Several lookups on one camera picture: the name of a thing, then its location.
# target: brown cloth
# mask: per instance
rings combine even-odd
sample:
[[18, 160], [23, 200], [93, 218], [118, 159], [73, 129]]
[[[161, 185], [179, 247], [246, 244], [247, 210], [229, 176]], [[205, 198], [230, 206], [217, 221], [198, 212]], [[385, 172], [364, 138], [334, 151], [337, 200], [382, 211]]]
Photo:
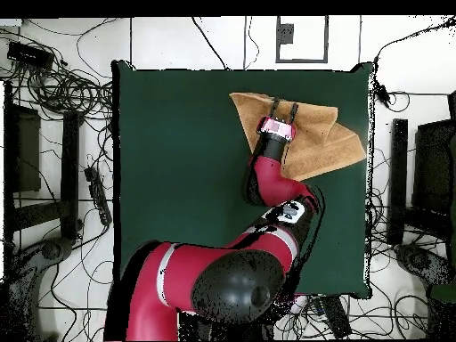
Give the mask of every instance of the brown cloth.
[[[258, 122], [269, 114], [273, 97], [250, 93], [233, 93], [230, 96], [253, 152], [259, 138]], [[289, 121], [293, 103], [281, 100], [274, 116]], [[366, 158], [359, 136], [336, 122], [338, 108], [297, 104], [299, 107], [294, 122], [297, 131], [295, 139], [288, 144], [288, 150], [283, 154], [283, 176], [302, 181]]]

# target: red robot arm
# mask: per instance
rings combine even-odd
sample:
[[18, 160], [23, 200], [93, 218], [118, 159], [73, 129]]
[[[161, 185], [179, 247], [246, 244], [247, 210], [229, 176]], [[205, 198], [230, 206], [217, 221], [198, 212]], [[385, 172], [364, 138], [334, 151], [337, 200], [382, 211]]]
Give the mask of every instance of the red robot arm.
[[248, 323], [274, 301], [318, 206], [304, 184], [281, 177], [281, 154], [291, 138], [265, 130], [268, 119], [287, 125], [260, 122], [244, 192], [250, 203], [274, 207], [224, 248], [155, 240], [139, 248], [112, 287], [105, 340], [177, 340], [177, 310]]

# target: dark green tabletop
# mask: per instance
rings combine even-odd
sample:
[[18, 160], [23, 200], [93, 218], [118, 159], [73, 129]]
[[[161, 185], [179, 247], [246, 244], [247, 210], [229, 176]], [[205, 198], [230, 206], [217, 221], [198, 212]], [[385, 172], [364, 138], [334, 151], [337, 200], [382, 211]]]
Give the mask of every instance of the dark green tabletop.
[[[368, 77], [356, 72], [120, 71], [121, 272], [150, 239], [223, 246], [265, 208], [243, 201], [249, 157], [232, 92], [338, 108], [338, 122], [368, 140]], [[298, 292], [356, 293], [364, 283], [366, 160], [307, 180], [326, 213]]]

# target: floor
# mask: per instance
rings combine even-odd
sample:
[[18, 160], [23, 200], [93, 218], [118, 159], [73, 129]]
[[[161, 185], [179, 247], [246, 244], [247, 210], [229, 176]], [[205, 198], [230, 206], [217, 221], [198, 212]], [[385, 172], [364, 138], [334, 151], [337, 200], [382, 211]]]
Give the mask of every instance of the floor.
[[[290, 18], [287, 22], [305, 25], [305, 17]], [[327, 64], [277, 64], [275, 63], [275, 28], [276, 18], [271, 16], [244, 16], [222, 18], [195, 18], [208, 39], [222, 57], [224, 64], [231, 69], [336, 69], [350, 70], [359, 61], [372, 61], [379, 49], [390, 41], [410, 35], [414, 31], [437, 25], [442, 22], [440, 16], [330, 16], [329, 58]], [[55, 47], [61, 52], [72, 69], [87, 72], [83, 75], [101, 84], [110, 81], [110, 62], [112, 60], [131, 61], [137, 69], [220, 69], [221, 62], [210, 50], [203, 36], [193, 25], [191, 18], [134, 18], [109, 19], [99, 28], [88, 29], [100, 24], [103, 19], [34, 19], [25, 21], [20, 30], [9, 27], [14, 34], [2, 34], [0, 37], [0, 67], [9, 68], [6, 59], [7, 39], [26, 41], [27, 38]], [[244, 33], [248, 34], [245, 45]], [[452, 67], [456, 64], [456, 43], [454, 31], [450, 28], [423, 33], [418, 37], [405, 39], [385, 48], [379, 59], [378, 80], [385, 84], [388, 91], [404, 91], [410, 94], [408, 108], [400, 113], [375, 104], [375, 151], [374, 166], [389, 157], [390, 129], [394, 118], [409, 120], [409, 148], [414, 144], [414, 133], [418, 125], [448, 119], [447, 99], [444, 94], [456, 90], [456, 76]], [[21, 99], [28, 98], [27, 90], [21, 90]], [[406, 105], [406, 96], [397, 95], [394, 110], [401, 110]], [[81, 127], [80, 163], [83, 167], [98, 156], [100, 148], [98, 133], [105, 121], [91, 121], [91, 125]], [[61, 123], [45, 121], [42, 123], [40, 169], [48, 181], [55, 198], [60, 196], [60, 161], [55, 154], [61, 155], [61, 146], [55, 141], [61, 139]], [[111, 151], [108, 142], [105, 149]], [[413, 172], [413, 151], [409, 153], [408, 183], [411, 188]], [[103, 184], [107, 198], [112, 196], [112, 163], [106, 159], [100, 164]], [[374, 171], [373, 186], [384, 192], [387, 184], [388, 165], [381, 164]], [[79, 214], [85, 215], [84, 240], [100, 234], [102, 225], [93, 208], [84, 174], [79, 181]], [[411, 190], [407, 193], [408, 201]], [[22, 193], [21, 205], [38, 203], [49, 199], [49, 192], [43, 187], [38, 193]], [[383, 204], [387, 205], [386, 195], [382, 195]], [[19, 235], [15, 234], [16, 245], [26, 247], [40, 240], [47, 232], [58, 226], [50, 222], [29, 228]], [[55, 293], [68, 305], [79, 308], [77, 319], [69, 331], [66, 341], [101, 341], [102, 326], [105, 317], [106, 298], [111, 279], [111, 262], [114, 230], [111, 228], [96, 242], [84, 245], [61, 264], [56, 280]], [[412, 232], [405, 235], [406, 240], [416, 237]], [[429, 248], [434, 247], [434, 240], [429, 238]], [[385, 245], [374, 242], [377, 251], [387, 249]], [[433, 250], [442, 255], [443, 250], [437, 244]], [[84, 266], [80, 264], [84, 257]], [[378, 253], [371, 260], [371, 282], [373, 297], [370, 300], [354, 300], [345, 297], [345, 306], [349, 305], [349, 316], [355, 330], [350, 339], [367, 338], [421, 338], [423, 332], [412, 322], [426, 323], [427, 308], [415, 297], [401, 299], [397, 311], [410, 316], [409, 323], [401, 319], [396, 324], [390, 315], [389, 307], [404, 295], [424, 297], [419, 280], [402, 270], [394, 260], [394, 252]], [[57, 303], [49, 293], [51, 281], [56, 269], [46, 273], [40, 288], [40, 318], [45, 331], [58, 332], [62, 340], [74, 321], [74, 314]], [[298, 300], [302, 305], [304, 297]], [[306, 320], [297, 314], [282, 319], [276, 327], [277, 339], [296, 339], [316, 336], [310, 339], [333, 338], [318, 319], [311, 320], [312, 326], [304, 328]]]

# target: black border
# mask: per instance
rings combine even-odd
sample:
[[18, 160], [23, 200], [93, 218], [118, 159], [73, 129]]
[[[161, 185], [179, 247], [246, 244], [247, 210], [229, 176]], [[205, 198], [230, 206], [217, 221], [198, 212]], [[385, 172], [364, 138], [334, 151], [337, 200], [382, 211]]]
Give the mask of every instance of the black border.
[[[277, 29], [276, 36], [281, 27], [281, 16], [277, 16]], [[324, 52], [323, 59], [281, 59], [281, 42], [279, 38], [276, 39], [276, 48], [275, 48], [275, 62], [276, 63], [328, 63], [328, 46], [330, 39], [330, 16], [324, 16]]]
[[12, 256], [14, 252], [14, 199], [13, 199], [13, 183], [14, 183], [14, 167], [16, 161], [14, 143], [12, 142], [12, 133], [8, 127], [14, 122], [13, 101], [12, 101], [12, 83], [10, 81], [0, 82], [4, 85], [4, 277], [8, 277], [12, 273]]

